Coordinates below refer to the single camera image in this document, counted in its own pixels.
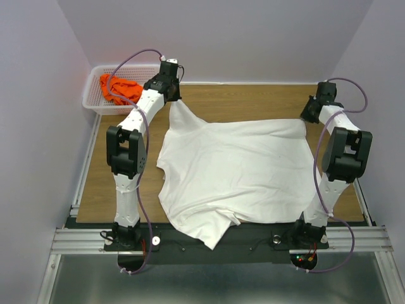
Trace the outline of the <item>white t-shirt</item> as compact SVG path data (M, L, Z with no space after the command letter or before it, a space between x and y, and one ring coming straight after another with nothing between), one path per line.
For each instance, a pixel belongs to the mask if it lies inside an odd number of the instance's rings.
M213 249L241 222L294 222L315 195L299 119L208 123L178 101L157 166L159 200L176 230Z

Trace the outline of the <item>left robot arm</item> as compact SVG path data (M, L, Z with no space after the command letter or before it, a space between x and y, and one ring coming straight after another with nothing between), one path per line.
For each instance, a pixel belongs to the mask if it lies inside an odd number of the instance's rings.
M105 250L134 250L142 233L139 184L147 162L149 124L167 102L180 99L179 64L162 60L159 72L145 84L133 110L106 131L106 158L116 187L116 215L112 230L102 232Z

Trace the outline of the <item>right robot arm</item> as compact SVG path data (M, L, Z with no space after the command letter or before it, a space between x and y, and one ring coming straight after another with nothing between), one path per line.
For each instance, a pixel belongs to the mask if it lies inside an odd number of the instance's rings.
M373 136L355 126L350 112L337 102L336 77L320 82L310 96L300 118L312 124L323 124L322 135L329 134L323 154L317 148L313 161L316 193L309 206L296 220L291 240L298 247L327 242L326 226L333 218L333 208L340 195L366 169Z

